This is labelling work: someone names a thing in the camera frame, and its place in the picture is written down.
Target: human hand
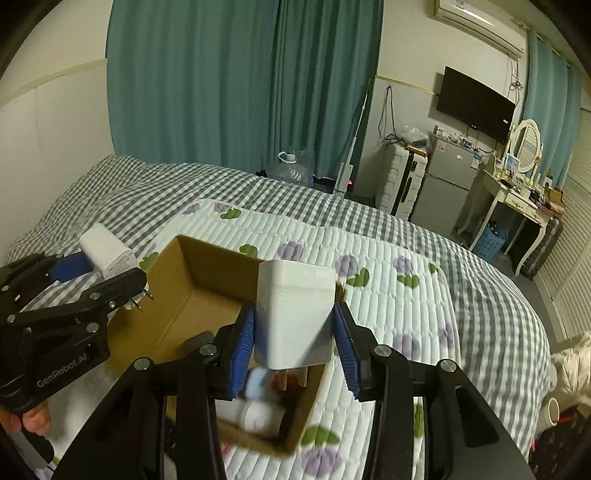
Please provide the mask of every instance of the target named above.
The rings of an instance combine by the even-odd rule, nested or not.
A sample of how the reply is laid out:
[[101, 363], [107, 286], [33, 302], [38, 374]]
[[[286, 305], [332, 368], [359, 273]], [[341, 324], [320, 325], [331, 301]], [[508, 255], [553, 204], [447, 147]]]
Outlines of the human hand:
[[45, 435], [51, 427], [49, 406], [45, 401], [25, 413], [22, 416], [22, 425], [21, 420], [15, 414], [0, 408], [0, 424], [7, 432], [18, 432], [24, 426], [28, 432]]

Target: white power adapter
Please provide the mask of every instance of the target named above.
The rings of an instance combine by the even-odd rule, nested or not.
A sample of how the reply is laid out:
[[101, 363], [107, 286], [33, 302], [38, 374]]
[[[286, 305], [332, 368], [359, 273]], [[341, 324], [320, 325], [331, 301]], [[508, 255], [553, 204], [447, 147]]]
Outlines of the white power adapter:
[[332, 357], [336, 271], [290, 260], [259, 265], [255, 360], [271, 370], [327, 364]]
[[86, 231], [78, 243], [105, 280], [139, 267], [132, 250], [101, 223]]

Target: black tv screen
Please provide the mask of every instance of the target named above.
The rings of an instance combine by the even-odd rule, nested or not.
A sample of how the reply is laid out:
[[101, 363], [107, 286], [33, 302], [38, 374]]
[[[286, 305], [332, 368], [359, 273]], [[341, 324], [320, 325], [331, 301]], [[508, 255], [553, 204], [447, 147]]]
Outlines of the black tv screen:
[[483, 83], [446, 67], [437, 110], [504, 144], [515, 104]]

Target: blue gripper pad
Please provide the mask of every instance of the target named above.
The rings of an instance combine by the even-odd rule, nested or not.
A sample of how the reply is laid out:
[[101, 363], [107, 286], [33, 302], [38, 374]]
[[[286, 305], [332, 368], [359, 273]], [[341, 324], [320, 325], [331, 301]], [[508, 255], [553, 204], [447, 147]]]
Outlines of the blue gripper pad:
[[361, 364], [353, 347], [349, 326], [338, 304], [333, 307], [332, 315], [333, 336], [339, 351], [340, 363], [343, 367], [347, 387], [355, 399], [358, 400], [361, 392]]
[[228, 394], [230, 398], [236, 398], [244, 387], [248, 362], [251, 359], [255, 346], [255, 303], [246, 304], [236, 319], [236, 324], [242, 324], [242, 330], [238, 335], [234, 353], [230, 360], [230, 380], [228, 382]]
[[94, 267], [84, 252], [78, 252], [58, 260], [49, 271], [49, 275], [53, 281], [64, 283], [93, 270]]

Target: gingham bedspread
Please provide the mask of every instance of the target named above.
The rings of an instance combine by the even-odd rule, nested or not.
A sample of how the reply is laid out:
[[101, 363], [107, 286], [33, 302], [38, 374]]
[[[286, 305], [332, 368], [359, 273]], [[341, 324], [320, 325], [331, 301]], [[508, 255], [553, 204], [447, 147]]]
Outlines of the gingham bedspread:
[[[462, 247], [373, 208], [306, 187], [202, 164], [145, 164], [112, 155], [65, 192], [39, 224], [8, 250], [71, 254], [79, 236], [103, 223], [136, 253], [197, 199], [216, 199], [315, 226], [401, 245], [434, 260], [447, 278], [462, 366], [526, 455], [548, 389], [550, 349], [544, 328], [515, 284]], [[88, 274], [48, 288], [33, 308], [66, 303], [98, 281]]]

